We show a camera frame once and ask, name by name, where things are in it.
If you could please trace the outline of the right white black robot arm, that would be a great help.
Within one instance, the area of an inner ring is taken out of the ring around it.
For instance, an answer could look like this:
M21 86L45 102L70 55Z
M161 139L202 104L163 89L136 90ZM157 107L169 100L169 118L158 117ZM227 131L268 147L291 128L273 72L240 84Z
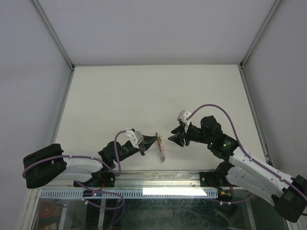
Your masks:
M194 126L190 113L182 111L178 127L168 139L181 147L191 142L202 143L222 162L215 169L219 185L227 183L242 187L262 198L285 220L296 223L307 208L307 180L293 177L247 152L239 141L225 134L214 116L206 116L201 126Z

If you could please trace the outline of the red handled keyring holder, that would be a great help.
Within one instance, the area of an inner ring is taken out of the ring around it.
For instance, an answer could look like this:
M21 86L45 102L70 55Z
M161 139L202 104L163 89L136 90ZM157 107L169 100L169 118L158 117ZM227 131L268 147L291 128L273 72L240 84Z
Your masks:
M164 148L162 146L162 136L159 135L157 132L155 133L155 136L157 137L157 146L158 146L159 152L161 154L160 161L164 162L165 161L165 153L164 153Z

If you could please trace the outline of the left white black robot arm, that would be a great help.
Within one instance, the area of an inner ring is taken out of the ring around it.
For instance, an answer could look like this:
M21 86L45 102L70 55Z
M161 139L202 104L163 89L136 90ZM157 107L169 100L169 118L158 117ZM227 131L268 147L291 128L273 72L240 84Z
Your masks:
M29 189L40 188L50 182L73 181L87 187L97 187L106 173L120 176L121 162L139 153L142 156L158 141L158 136L131 131L129 140L121 145L116 139L101 151L76 155L54 143L24 157L22 177Z

